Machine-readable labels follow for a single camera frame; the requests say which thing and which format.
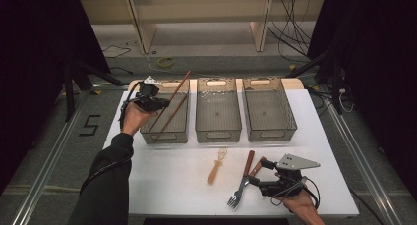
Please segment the metal fork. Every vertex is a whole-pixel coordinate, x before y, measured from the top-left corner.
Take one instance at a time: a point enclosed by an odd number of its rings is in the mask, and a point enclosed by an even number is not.
[[[252,164],[252,159],[254,158],[255,152],[253,150],[249,151],[248,160],[246,161],[245,165],[245,171],[243,173],[242,181],[240,183],[239,189],[233,193],[233,195],[230,197],[229,201],[227,202],[227,205],[229,205],[231,208],[236,209],[237,205],[239,205],[240,199],[242,198],[243,190],[245,189],[246,185],[248,185],[248,172]],[[249,174],[250,176],[254,177],[258,171],[261,168],[261,159],[257,163],[257,165],[254,167],[254,169]]]

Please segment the white table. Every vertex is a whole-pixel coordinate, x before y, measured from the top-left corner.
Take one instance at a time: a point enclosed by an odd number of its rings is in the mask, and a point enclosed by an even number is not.
[[[328,139],[320,123],[307,90],[287,90],[298,130],[290,142],[248,142],[242,96],[239,104],[242,133],[237,143],[198,143],[195,132],[196,80],[191,80],[190,118],[188,142],[185,144],[147,145],[140,133],[135,135],[135,154],[129,180],[129,212],[143,216],[182,217],[289,217],[293,216],[284,206],[276,207],[270,197],[263,197],[260,190],[248,185],[236,210],[227,206],[230,196],[239,187],[249,150],[255,151],[251,169],[261,156],[279,161],[285,153],[294,154],[321,163],[321,167],[304,169],[302,175],[312,179],[320,190],[321,216],[356,216],[359,211],[346,186]],[[120,105],[128,91],[122,96]],[[118,108],[105,146],[120,132]],[[219,168],[214,184],[207,178],[217,158],[220,147],[228,147],[223,165]],[[272,170],[262,168],[257,178],[276,181]],[[308,183],[315,194],[314,186]]]

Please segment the black sleeve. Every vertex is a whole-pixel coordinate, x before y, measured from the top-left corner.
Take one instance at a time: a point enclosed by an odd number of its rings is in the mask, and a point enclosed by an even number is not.
[[[101,168],[132,155],[132,143],[130,135],[115,136],[111,146],[95,157],[89,177]],[[90,181],[80,195],[68,224],[128,224],[131,168],[129,160]]]

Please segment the metal rail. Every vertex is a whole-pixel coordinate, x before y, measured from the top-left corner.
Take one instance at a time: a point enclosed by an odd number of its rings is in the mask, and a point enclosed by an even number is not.
[[[328,100],[325,100],[325,102],[326,105],[330,104]],[[392,201],[389,198],[389,195],[372,170],[371,165],[363,154],[358,142],[350,132],[350,129],[344,121],[343,116],[339,115],[333,106],[330,106],[328,111],[338,130],[340,131],[340,134],[343,137],[343,140],[346,143],[346,146],[349,149],[349,152],[352,155],[353,160],[355,161],[356,166],[362,175],[362,178],[368,186],[368,189],[374,198],[375,203],[377,204],[386,224],[402,224],[397,212],[395,211]]]
[[[30,191],[28,192],[25,200],[18,209],[15,219],[13,220],[14,225],[28,224],[30,217],[37,205],[37,202],[39,201],[42,195],[43,189],[45,188],[53,170],[55,169],[56,163],[59,160],[62,150],[64,149],[64,146],[67,143],[68,138],[70,137],[74,125],[75,123],[77,123],[77,120],[80,116],[80,110],[82,109],[83,104],[88,98],[88,96],[89,91],[83,91],[80,94],[79,100],[77,101],[76,110],[72,118],[65,123],[64,128],[62,129],[57,141],[55,142],[51,152],[49,153],[48,158],[46,159],[36,180],[31,186]]]

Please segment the person's arm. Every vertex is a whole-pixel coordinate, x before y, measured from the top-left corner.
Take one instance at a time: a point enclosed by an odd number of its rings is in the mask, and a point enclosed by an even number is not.
[[[283,204],[307,225],[325,224],[305,190],[301,190],[298,196],[285,198]]]
[[[155,115],[156,112],[144,112],[130,103],[121,133],[112,139],[111,146],[95,157],[89,177],[113,162],[130,158],[133,135]],[[81,193],[68,224],[128,224],[131,167],[132,162],[128,160],[91,180]]]

